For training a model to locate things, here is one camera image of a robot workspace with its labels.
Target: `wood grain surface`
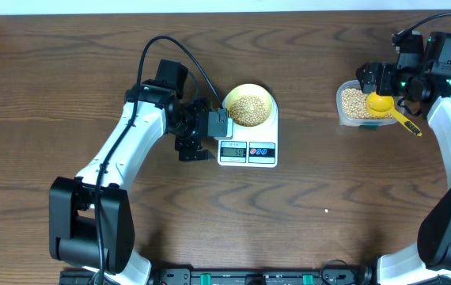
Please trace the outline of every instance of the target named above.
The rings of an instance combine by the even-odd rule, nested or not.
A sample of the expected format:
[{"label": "wood grain surface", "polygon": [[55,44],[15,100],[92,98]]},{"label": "wood grain surface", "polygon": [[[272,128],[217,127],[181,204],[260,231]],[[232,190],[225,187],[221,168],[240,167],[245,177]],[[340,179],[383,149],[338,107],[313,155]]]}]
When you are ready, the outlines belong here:
[{"label": "wood grain surface", "polygon": [[[97,153],[122,112],[146,42],[166,34],[225,96],[246,82],[279,106],[279,165],[178,162],[160,139],[131,193],[136,249],[195,268],[311,268],[373,260],[415,242],[446,191],[427,122],[341,127],[336,90],[366,61],[395,61],[392,33],[435,12],[230,13],[0,17],[0,283],[57,283],[48,189]],[[419,29],[451,32],[451,18]],[[165,41],[149,52],[191,61]],[[204,80],[202,96],[212,98]],[[208,146],[216,153],[216,142]]]}]

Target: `clear plastic container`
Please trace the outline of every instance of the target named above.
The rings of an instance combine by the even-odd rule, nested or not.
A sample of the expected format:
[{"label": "clear plastic container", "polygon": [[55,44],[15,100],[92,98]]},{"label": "clear plastic container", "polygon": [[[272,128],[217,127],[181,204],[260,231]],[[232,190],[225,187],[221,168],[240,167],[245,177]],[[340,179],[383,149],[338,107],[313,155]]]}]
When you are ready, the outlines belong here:
[{"label": "clear plastic container", "polygon": [[[336,106],[338,107],[338,116],[339,116],[339,124],[343,126],[352,126],[352,127],[359,127],[359,126],[368,126],[368,127],[378,127],[378,126],[385,126],[388,124],[394,124],[396,123],[396,119],[382,119],[382,120],[375,120],[375,119],[352,119],[345,111],[343,111],[342,106],[342,92],[345,89],[354,88],[357,90],[361,89],[361,86],[359,85],[359,81],[357,80],[351,80],[349,82],[343,83],[339,89],[338,92],[336,92]],[[400,99],[400,97],[394,97],[395,103]],[[400,106],[396,105],[396,110],[400,113],[404,113],[405,109],[401,108]]]}]

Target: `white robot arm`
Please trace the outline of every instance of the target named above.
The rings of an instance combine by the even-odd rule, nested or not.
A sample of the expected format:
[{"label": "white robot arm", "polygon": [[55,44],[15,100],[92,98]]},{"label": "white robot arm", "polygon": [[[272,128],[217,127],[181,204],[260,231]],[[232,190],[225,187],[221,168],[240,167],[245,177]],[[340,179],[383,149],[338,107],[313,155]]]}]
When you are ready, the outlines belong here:
[{"label": "white robot arm", "polygon": [[448,192],[424,220],[417,243],[378,259],[376,281],[381,285],[429,284],[439,276],[451,279],[451,34],[432,32],[424,48],[414,27],[393,36],[399,52],[396,63],[366,63],[356,77],[363,93],[419,102],[442,152]]},{"label": "white robot arm", "polygon": [[[140,70],[147,48],[159,39],[171,40],[188,53],[174,39],[156,37],[143,51]],[[148,151],[162,135],[171,133],[176,136],[180,161],[213,159],[213,154],[203,150],[201,138],[232,135],[232,120],[225,108],[215,112],[204,98],[180,103],[187,75],[185,66],[165,59],[154,80],[141,83],[140,71],[138,83],[126,93],[120,120],[99,153],[74,179],[55,180],[50,189],[53,258],[99,272],[96,276],[100,281],[104,273],[117,283],[146,284],[151,265],[133,250],[135,231],[128,194]],[[78,214],[78,210],[96,205],[95,221]]]},{"label": "white robot arm", "polygon": [[[435,133],[451,188],[451,96],[439,97],[428,114],[428,123]],[[451,270],[426,269],[419,256],[417,243],[401,251],[380,257],[377,262],[377,282],[381,285],[415,284],[436,276],[451,278]]]}]

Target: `black cable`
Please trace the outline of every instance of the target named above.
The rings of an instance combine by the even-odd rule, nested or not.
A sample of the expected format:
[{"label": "black cable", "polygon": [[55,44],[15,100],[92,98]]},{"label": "black cable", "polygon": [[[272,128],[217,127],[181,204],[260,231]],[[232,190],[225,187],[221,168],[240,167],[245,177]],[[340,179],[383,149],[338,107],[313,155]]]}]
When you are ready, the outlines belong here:
[{"label": "black cable", "polygon": [[132,116],[127,121],[127,126],[123,129],[120,136],[116,139],[115,143],[113,143],[112,148],[109,150],[108,154],[106,154],[106,157],[104,158],[103,162],[99,166],[99,173],[97,174],[97,182],[96,182],[96,189],[95,189],[95,196],[93,201],[93,206],[95,208],[95,218],[96,218],[96,229],[97,229],[97,244],[99,246],[99,275],[97,276],[98,284],[102,285],[104,282],[104,268],[105,268],[105,260],[104,260],[104,242],[102,237],[102,225],[100,223],[100,185],[102,184],[102,177],[104,173],[106,172],[106,169],[108,167],[108,163],[110,158],[112,157],[113,153],[115,152],[116,148],[122,142],[123,137],[127,134],[129,129],[134,125],[134,121],[136,119],[136,114],[138,111],[138,102],[135,102]]},{"label": "black cable", "polygon": [[402,104],[402,103],[405,102],[406,99],[407,98],[405,98],[405,97],[401,97],[398,100],[397,105],[400,106],[401,108],[404,108],[405,112],[407,112],[409,115],[412,115],[412,116],[415,116],[415,117],[420,116],[421,113],[423,112],[421,109],[417,110],[416,112],[413,112],[408,106],[406,106],[406,104]]},{"label": "black cable", "polygon": [[427,23],[428,21],[437,19],[437,18],[439,18],[439,17],[449,17],[449,16],[451,16],[451,13],[440,13],[440,14],[436,14],[436,15],[433,15],[433,16],[431,16],[431,17],[428,17],[428,18],[426,18],[426,19],[420,21],[419,23],[417,23],[417,24],[411,26],[410,28],[407,28],[407,29],[401,31],[401,32],[399,32],[399,33],[396,34],[396,35],[393,35],[393,37],[394,37],[393,43],[395,43],[395,44],[398,43],[398,42],[399,42],[400,40],[402,40],[405,36],[410,35],[414,29],[416,29],[416,28],[419,27],[420,25],[423,25],[423,24]]},{"label": "black cable", "polygon": [[219,104],[219,108],[223,108],[222,107],[222,99],[218,95],[217,90],[213,87],[213,84],[211,84],[211,81],[208,78],[207,73],[204,72],[204,69],[198,63],[197,59],[195,59],[195,57],[192,55],[191,52],[188,51],[187,48],[185,48],[182,44],[180,44],[180,42],[178,42],[177,40],[173,39],[171,36],[156,36],[152,40],[150,40],[148,42],[148,44],[146,44],[145,49],[143,50],[143,53],[141,54],[141,59],[139,60],[138,77],[136,79],[137,90],[139,91],[141,89],[141,73],[142,73],[142,70],[143,70],[143,63],[145,62],[145,57],[146,57],[146,53],[148,52],[148,48],[150,47],[150,45],[152,45],[154,42],[156,42],[158,40],[170,40],[175,45],[180,47],[183,51],[185,51],[185,53],[188,55],[188,57],[191,58],[192,61],[194,62],[194,64],[197,66],[199,71],[201,71],[201,74],[203,75],[204,79],[207,81],[208,85],[210,86],[211,91],[214,93],[215,97],[217,98],[217,101],[218,101],[218,104]]}]

